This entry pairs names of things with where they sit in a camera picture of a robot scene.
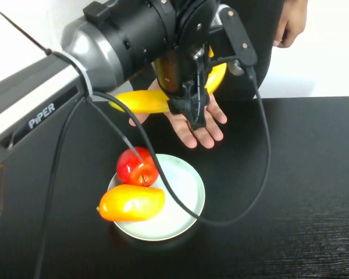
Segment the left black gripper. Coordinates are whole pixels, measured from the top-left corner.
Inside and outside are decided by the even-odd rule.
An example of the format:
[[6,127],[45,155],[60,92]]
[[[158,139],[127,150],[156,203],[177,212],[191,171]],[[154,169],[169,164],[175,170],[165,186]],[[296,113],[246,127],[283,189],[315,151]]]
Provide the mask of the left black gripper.
[[192,130],[206,127],[205,107],[209,104],[207,89],[192,83],[186,72],[186,57],[203,47],[208,38],[219,1],[174,1],[176,10],[176,46],[155,61],[160,89],[169,98],[173,115],[189,115]]

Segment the person's right hand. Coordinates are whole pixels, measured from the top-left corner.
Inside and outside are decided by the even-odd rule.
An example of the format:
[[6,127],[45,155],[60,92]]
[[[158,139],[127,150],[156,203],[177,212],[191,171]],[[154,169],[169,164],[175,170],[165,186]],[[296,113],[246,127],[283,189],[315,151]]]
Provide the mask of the person's right hand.
[[223,133],[218,124],[226,124],[227,116],[219,107],[214,95],[209,97],[209,104],[205,108],[205,128],[192,130],[183,115],[164,113],[179,140],[188,148],[193,149],[200,143],[206,149],[211,149],[216,141],[223,139]]

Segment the person's left hand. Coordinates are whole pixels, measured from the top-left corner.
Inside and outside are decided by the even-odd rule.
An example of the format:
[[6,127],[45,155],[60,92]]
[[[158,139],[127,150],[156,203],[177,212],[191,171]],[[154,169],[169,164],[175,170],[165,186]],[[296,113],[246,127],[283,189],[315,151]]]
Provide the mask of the person's left hand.
[[282,14],[273,41],[274,47],[289,48],[305,30],[308,0],[284,1]]

